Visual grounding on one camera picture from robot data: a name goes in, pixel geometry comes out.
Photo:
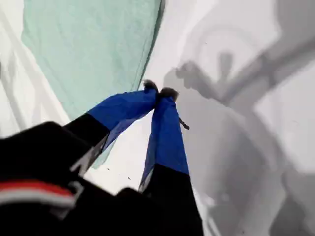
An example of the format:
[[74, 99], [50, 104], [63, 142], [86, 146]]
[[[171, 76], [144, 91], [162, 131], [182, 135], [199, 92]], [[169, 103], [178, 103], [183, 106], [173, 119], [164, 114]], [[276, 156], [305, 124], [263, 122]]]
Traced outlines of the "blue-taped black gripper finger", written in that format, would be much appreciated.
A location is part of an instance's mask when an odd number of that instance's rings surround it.
[[64, 128], [72, 134], [65, 149], [70, 159], [77, 159], [90, 148], [102, 154], [129, 126], [148, 114], [158, 101], [158, 88], [144, 81], [138, 91], [112, 95], [77, 117]]
[[139, 190], [175, 212], [197, 214], [177, 97], [172, 88], [163, 88], [157, 95]]

